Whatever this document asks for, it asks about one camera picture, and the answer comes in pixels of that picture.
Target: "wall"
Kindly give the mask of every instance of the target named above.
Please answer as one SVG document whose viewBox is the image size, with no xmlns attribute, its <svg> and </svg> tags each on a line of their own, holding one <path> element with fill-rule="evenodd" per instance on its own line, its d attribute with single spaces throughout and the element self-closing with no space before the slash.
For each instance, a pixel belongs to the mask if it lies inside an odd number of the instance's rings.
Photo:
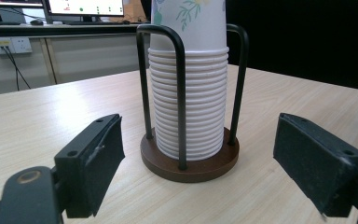
<svg viewBox="0 0 358 224">
<path fill-rule="evenodd" d="M 30 42 L 33 52 L 14 58 L 32 88 L 139 69 L 134 34 L 38 37 Z M 21 90 L 27 89 L 22 80 L 20 84 Z M 16 90 L 14 66 L 0 55 L 0 94 Z"/>
</svg>

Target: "black metal rod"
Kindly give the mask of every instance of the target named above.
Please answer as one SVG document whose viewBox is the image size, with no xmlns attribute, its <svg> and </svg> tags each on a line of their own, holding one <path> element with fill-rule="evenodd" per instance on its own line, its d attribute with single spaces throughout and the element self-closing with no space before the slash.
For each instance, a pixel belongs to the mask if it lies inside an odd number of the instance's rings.
<svg viewBox="0 0 358 224">
<path fill-rule="evenodd" d="M 142 101 L 144 103 L 146 138 L 152 139 L 153 134 L 152 134 L 152 125 L 150 121 L 150 107 L 149 107 L 149 97 L 148 97 L 149 93 L 147 90 L 144 32 L 136 32 L 136 45 L 138 48 L 138 61 L 139 61 L 139 72 L 140 72 L 140 79 L 141 79 Z"/>
<path fill-rule="evenodd" d="M 136 31 L 137 47 L 139 66 L 141 70 L 141 85 L 142 95 L 144 99 L 144 112 L 145 112 L 145 126 L 146 138 L 150 139 L 151 125 L 150 125 L 150 110 L 149 100 L 147 93 L 147 80 L 146 80 L 146 65 L 145 65 L 145 45 L 143 34 L 156 34 L 165 35 L 173 43 L 176 54 L 176 76 L 177 76 L 177 98 L 178 98 L 178 140 L 179 140 L 179 169 L 185 170 L 186 164 L 186 55 L 185 46 L 173 29 L 167 26 L 142 24 L 139 25 Z"/>
<path fill-rule="evenodd" d="M 238 121 L 240 119 L 241 100 L 243 93 L 243 85 L 245 82 L 246 65 L 248 64 L 249 55 L 249 37 L 245 30 L 234 24 L 227 24 L 228 32 L 235 32 L 240 36 L 241 56 L 240 67 L 238 69 L 237 89 L 235 91 L 234 108 L 232 111 L 231 128 L 228 138 L 228 144 L 235 145 L 235 137 L 237 135 Z"/>
</svg>

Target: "floral pattern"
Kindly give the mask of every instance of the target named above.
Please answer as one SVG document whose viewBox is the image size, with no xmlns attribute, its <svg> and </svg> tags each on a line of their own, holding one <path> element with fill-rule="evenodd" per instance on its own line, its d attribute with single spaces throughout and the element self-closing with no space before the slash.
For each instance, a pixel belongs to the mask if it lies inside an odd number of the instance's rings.
<svg viewBox="0 0 358 224">
<path fill-rule="evenodd" d="M 161 8 L 158 8 L 159 4 L 164 3 L 166 0 L 152 0 L 152 12 L 153 12 L 153 23 L 156 25 L 161 25 L 163 16 L 161 14 Z M 186 27 L 197 18 L 197 16 L 201 13 L 201 5 L 208 5 L 211 0 L 185 0 L 180 6 L 179 13 L 176 17 L 176 20 L 180 20 L 182 23 L 182 31 L 186 29 Z M 222 10 L 226 10 L 225 2 L 223 1 Z"/>
<path fill-rule="evenodd" d="M 187 24 L 191 22 L 191 20 L 197 18 L 199 13 L 201 12 L 201 4 L 207 5 L 210 0 L 185 0 L 183 2 L 183 6 L 181 6 L 181 10 L 179 11 L 176 20 L 181 19 L 182 23 L 182 31 L 185 30 Z"/>
</svg>

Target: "cable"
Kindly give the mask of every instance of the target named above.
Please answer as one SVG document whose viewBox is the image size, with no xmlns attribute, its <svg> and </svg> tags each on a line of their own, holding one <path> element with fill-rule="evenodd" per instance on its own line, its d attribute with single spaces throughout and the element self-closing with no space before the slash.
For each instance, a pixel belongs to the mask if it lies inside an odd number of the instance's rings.
<svg viewBox="0 0 358 224">
<path fill-rule="evenodd" d="M 22 80 L 25 82 L 25 84 L 27 85 L 28 89 L 31 89 L 30 85 L 28 84 L 27 80 L 25 80 L 24 76 L 22 75 L 19 67 L 16 65 L 16 61 L 14 60 L 13 54 L 11 53 L 11 50 L 8 46 L 5 47 L 1 47 L 2 50 L 5 51 L 7 57 L 11 60 L 11 62 L 13 63 L 15 69 L 16 69 L 16 83 L 17 83 L 17 91 L 20 90 L 20 85 L 19 85 L 19 74 L 22 78 Z"/>
<path fill-rule="evenodd" d="M 54 21 L 55 21 L 55 20 L 47 19 L 47 18 L 43 18 L 43 17 L 36 17 L 36 16 L 27 15 L 27 14 L 25 14 L 25 13 L 23 13 L 23 12 L 20 12 L 20 11 L 14 9 L 14 8 L 12 8 L 12 10 L 14 10 L 14 11 L 5 10 L 5 9 L 3 9 L 3 8 L 0 8 L 0 11 L 5 11 L 5 12 L 14 13 L 14 14 L 19 14 L 19 15 L 22 15 L 22 16 L 27 16 L 27 17 L 34 18 L 34 19 L 40 20 L 40 21 L 47 21 L 47 22 L 49 22 L 49 21 L 54 22 Z"/>
</svg>

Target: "paper cup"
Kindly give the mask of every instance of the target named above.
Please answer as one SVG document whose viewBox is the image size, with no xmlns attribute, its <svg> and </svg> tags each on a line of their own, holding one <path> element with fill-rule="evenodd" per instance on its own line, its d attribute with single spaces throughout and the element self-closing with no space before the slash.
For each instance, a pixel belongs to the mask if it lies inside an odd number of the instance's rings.
<svg viewBox="0 0 358 224">
<path fill-rule="evenodd" d="M 221 49 L 227 46 L 225 0 L 152 1 L 152 23 L 172 28 L 186 50 Z M 172 41 L 151 35 L 150 48 L 173 50 Z"/>
</svg>

